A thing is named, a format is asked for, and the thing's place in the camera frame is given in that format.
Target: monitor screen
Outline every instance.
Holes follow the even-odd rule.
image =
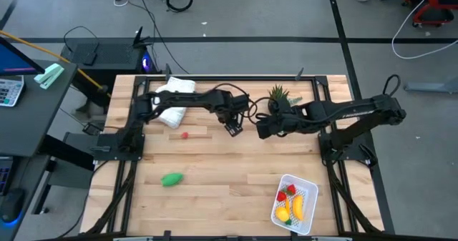
[[[0,38],[0,76],[43,74],[44,70],[5,39]]]

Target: gray floor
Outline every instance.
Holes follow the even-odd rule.
[[[12,0],[0,0],[2,15]],[[141,0],[130,0],[141,4]],[[181,14],[165,11],[160,0],[147,0],[163,36],[309,36],[337,37],[328,0],[194,0]],[[398,1],[372,0],[360,4],[337,0],[347,37],[391,38],[409,10]],[[407,24],[399,37],[458,37],[458,21],[442,28],[413,29]],[[130,37],[152,25],[141,9],[114,7],[112,0],[19,0],[5,31],[20,37],[62,38],[77,25],[97,36]],[[72,37],[88,37],[75,31]],[[15,44],[35,59],[47,54]],[[59,53],[63,44],[39,44]],[[340,44],[314,43],[170,43],[175,58],[192,73],[211,74],[347,74]],[[156,46],[159,65],[180,72],[161,44]],[[437,45],[396,46],[403,55],[416,55]],[[396,73],[403,81],[444,81],[457,75],[457,47],[417,60],[397,58],[388,44],[350,44],[363,97],[379,94],[384,79]],[[374,141],[396,233],[458,238],[458,130],[457,98],[448,94],[396,93],[408,117],[398,127],[379,127]],[[69,90],[62,106],[73,112],[84,97]],[[65,131],[81,127],[59,112],[50,133],[62,138]],[[73,225],[82,210],[86,190],[54,188],[48,215],[27,215],[17,240],[56,237]]]

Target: calculator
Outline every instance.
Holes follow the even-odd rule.
[[[25,89],[24,76],[0,77],[0,107],[13,107]]]

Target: wooden tabletop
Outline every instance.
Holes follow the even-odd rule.
[[[351,100],[344,75],[327,77],[334,102]],[[124,126],[134,78],[117,77],[106,126]],[[196,91],[204,92],[219,83],[197,82]],[[150,90],[163,84],[155,82]],[[231,84],[249,93],[252,100],[268,96],[274,84],[282,84],[290,92],[290,98],[303,97],[300,104],[313,100],[310,82]],[[240,93],[232,87],[222,88],[234,95]],[[266,104],[266,101],[259,104],[260,112],[266,112]],[[338,127],[351,123],[349,119],[341,120]],[[189,133],[187,139],[180,138],[183,132]],[[145,151],[137,168],[128,235],[163,235],[165,230],[171,230],[174,236],[289,235],[289,231],[271,222],[272,205],[283,174],[318,185],[310,235],[337,234],[328,175],[321,164],[316,134],[290,134],[262,140],[255,126],[245,120],[243,132],[230,137],[214,114],[200,108],[187,109],[178,129],[153,120],[145,125],[144,133]],[[110,203],[117,165],[118,162],[109,162],[94,176],[81,231],[88,230]],[[374,226],[383,229],[369,169],[356,162],[345,162],[345,165],[355,203]],[[183,173],[184,180],[174,187],[162,187],[161,177],[171,172]],[[342,200],[341,206],[346,230],[350,230]]]

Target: white towel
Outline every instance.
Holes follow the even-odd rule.
[[[195,91],[195,82],[192,80],[181,80],[176,77],[170,77],[169,82],[156,89],[156,92],[170,91],[170,92],[187,92],[192,93]],[[154,101],[151,101],[152,109],[155,109],[157,105],[154,105]],[[180,126],[181,120],[185,116],[186,108],[184,107],[172,107],[166,109],[158,119],[161,122],[166,123],[167,126],[176,129]]]

